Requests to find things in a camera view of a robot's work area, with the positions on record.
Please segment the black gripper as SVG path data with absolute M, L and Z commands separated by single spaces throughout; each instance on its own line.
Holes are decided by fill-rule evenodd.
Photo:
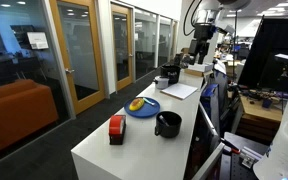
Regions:
M 216 27 L 211 23 L 196 23 L 194 25 L 194 37 L 191 40 L 188 54 L 202 64 L 208 54 L 209 40 L 213 37 Z

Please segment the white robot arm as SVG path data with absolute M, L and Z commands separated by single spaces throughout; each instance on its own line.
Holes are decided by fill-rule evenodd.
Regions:
M 235 34 L 235 29 L 222 21 L 225 11 L 237 12 L 247 7 L 251 2 L 251 0 L 193 0 L 186 11 L 184 19 L 187 19 L 195 1 L 198 1 L 198 3 L 190 18 L 193 29 L 187 33 L 186 24 L 183 24 L 183 34 L 185 36 L 193 35 L 188 55 L 185 57 L 190 65 L 203 63 L 209 51 L 210 40 L 216 32 L 224 35 Z

